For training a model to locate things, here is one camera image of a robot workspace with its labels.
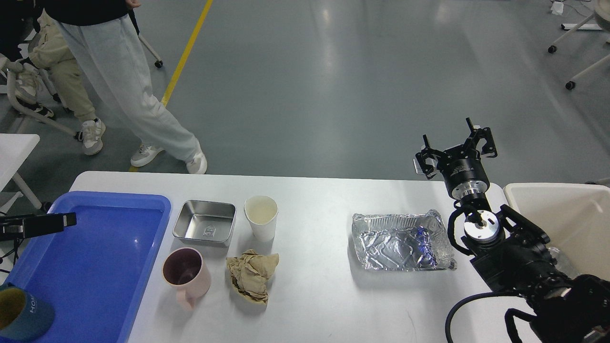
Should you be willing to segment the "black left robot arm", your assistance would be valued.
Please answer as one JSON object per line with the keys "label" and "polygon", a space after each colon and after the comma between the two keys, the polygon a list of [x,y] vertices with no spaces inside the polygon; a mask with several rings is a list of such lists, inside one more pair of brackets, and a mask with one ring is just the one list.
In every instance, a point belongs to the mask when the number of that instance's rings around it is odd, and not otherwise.
{"label": "black left robot arm", "polygon": [[2,216],[0,219],[0,241],[29,239],[63,232],[64,228],[77,224],[76,213],[33,213]]}

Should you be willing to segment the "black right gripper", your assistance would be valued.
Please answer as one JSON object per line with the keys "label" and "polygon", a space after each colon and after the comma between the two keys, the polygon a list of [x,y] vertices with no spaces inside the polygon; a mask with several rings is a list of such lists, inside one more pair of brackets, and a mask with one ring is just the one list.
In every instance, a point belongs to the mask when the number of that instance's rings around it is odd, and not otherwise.
{"label": "black right gripper", "polygon": [[425,178],[431,180],[441,174],[445,188],[454,200],[484,198],[490,183],[481,158],[498,156],[491,128],[475,125],[471,118],[466,118],[466,122],[470,135],[462,144],[460,153],[450,155],[449,152],[431,148],[424,134],[424,145],[415,154],[425,171]]}

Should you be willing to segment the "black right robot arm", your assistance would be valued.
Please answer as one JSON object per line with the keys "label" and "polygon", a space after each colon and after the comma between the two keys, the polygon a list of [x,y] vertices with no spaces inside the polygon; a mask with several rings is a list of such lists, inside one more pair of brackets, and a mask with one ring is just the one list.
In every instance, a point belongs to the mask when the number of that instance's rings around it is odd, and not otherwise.
{"label": "black right robot arm", "polygon": [[543,343],[607,343],[609,341],[609,282],[593,275],[570,278],[557,267],[547,248],[547,233],[507,204],[497,212],[486,198],[490,182],[482,158],[496,158],[492,130],[466,119],[470,130],[464,143],[446,150],[431,147],[427,135],[414,157],[416,171],[444,178],[454,201],[447,224],[448,240],[466,256],[488,293],[460,300],[445,319],[445,337],[452,339],[453,317],[465,304],[493,297],[520,297],[533,314],[515,308],[505,312],[512,343],[520,343],[516,319],[528,322]]}

